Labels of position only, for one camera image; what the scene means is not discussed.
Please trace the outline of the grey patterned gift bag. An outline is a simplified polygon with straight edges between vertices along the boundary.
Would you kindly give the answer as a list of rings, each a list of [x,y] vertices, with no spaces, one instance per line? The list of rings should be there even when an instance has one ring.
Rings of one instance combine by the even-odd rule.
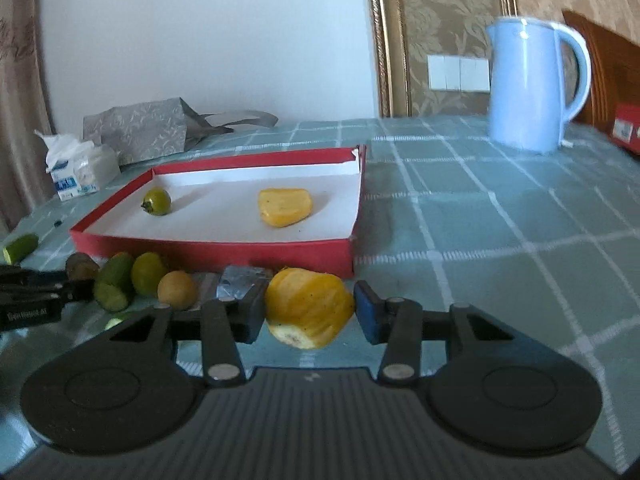
[[[200,114],[181,98],[112,107],[87,116],[81,139],[106,145],[122,166],[180,154],[210,136],[244,127],[272,128],[276,115],[262,110]]]

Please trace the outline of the small cucumber end piece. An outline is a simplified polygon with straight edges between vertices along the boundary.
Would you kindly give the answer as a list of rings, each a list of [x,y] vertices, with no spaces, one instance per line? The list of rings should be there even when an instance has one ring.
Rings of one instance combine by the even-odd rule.
[[[130,318],[131,314],[130,313],[122,313],[120,315],[116,315],[114,316],[114,318],[111,318],[104,326],[104,330],[110,330],[111,328],[117,326],[118,324],[125,322],[128,320],[128,318]]]

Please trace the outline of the tissue pack with cat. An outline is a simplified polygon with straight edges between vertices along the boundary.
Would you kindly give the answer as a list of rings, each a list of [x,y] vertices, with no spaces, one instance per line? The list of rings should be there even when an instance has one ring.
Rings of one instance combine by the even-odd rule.
[[[107,145],[81,141],[72,134],[35,130],[34,135],[47,148],[46,173],[62,202],[101,191],[120,175],[117,155]]]

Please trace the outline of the light blue electric kettle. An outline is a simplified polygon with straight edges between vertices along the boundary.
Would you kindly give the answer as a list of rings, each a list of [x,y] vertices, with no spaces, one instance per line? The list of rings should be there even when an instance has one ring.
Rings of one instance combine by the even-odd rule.
[[[552,153],[589,96],[592,68],[574,28],[528,16],[502,16],[487,27],[492,47],[488,136],[509,148]],[[565,101],[562,45],[573,50],[578,88]]]

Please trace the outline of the beige curtain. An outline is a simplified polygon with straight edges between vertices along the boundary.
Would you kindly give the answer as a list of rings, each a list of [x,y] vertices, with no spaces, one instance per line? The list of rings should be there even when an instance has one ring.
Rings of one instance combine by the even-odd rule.
[[[1,0],[1,231],[53,195],[46,147],[51,123],[41,80],[37,0]]]

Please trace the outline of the gold picture frame moulding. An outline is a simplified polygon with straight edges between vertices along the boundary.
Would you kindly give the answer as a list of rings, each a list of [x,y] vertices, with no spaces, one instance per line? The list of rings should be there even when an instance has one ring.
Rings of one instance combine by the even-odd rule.
[[[412,104],[404,3],[402,0],[369,2],[380,114],[408,117]]]

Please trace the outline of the green tomato with calyx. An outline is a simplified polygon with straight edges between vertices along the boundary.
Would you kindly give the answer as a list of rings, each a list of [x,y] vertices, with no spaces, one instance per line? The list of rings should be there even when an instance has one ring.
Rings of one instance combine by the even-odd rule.
[[[150,188],[143,196],[141,208],[152,216],[164,216],[171,211],[171,197],[164,188]]]

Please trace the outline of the large cucumber piece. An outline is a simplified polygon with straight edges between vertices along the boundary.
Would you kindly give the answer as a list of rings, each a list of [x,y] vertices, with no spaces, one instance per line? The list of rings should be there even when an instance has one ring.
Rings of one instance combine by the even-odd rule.
[[[134,300],[134,285],[131,269],[134,257],[128,252],[119,252],[99,270],[93,287],[96,302],[108,312],[126,310]]]

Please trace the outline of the red shallow cardboard box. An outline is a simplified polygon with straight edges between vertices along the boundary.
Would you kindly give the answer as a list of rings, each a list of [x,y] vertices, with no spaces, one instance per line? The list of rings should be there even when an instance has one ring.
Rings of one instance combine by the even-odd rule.
[[[358,145],[156,166],[88,212],[70,237],[88,255],[156,252],[190,271],[297,266],[350,278],[366,156]],[[169,193],[169,214],[143,211],[150,188]],[[267,226],[258,209],[266,188],[304,188],[311,215],[285,228]]]

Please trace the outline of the wooden headboard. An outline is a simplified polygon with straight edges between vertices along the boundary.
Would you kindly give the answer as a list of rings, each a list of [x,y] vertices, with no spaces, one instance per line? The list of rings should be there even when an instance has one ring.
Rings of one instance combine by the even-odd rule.
[[[639,46],[582,14],[562,14],[565,24],[585,38],[591,56],[591,89],[577,121],[607,133],[620,104],[639,104]]]

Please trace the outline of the cucumber piece far left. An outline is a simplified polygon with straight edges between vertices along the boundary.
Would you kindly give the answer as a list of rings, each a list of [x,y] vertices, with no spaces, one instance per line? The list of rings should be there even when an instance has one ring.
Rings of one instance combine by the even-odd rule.
[[[16,266],[31,255],[38,245],[39,237],[34,233],[26,233],[14,238],[2,250],[4,261],[10,266]]]

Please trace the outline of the red box at edge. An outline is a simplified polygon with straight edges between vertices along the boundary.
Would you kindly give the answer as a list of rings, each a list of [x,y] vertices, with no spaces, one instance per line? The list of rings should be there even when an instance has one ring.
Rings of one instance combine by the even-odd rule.
[[[632,154],[640,155],[639,132],[640,107],[625,103],[618,104],[611,132],[612,141]]]

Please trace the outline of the yellow jackfruit piece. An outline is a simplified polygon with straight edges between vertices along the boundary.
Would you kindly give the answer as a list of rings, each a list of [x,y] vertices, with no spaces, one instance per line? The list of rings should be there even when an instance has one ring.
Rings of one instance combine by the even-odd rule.
[[[312,198],[304,188],[266,188],[258,193],[260,218],[267,226],[285,228],[311,215]]]
[[[354,296],[340,278],[299,268],[278,272],[264,300],[271,335],[300,350],[330,344],[355,311]]]

